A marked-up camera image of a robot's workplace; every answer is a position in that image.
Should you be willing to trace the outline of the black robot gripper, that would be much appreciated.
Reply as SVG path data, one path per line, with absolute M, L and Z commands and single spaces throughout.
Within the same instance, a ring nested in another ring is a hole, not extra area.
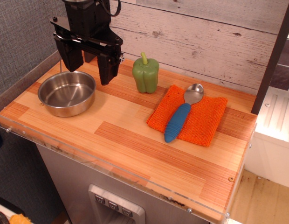
M 108 85 L 117 76 L 123 60 L 123 40 L 110 28 L 111 18 L 119 15 L 119 1 L 115 13 L 108 0 L 65 0 L 66 17 L 54 16 L 55 42 L 66 68 L 73 72 L 83 65 L 82 52 L 97 55 L 101 85 Z

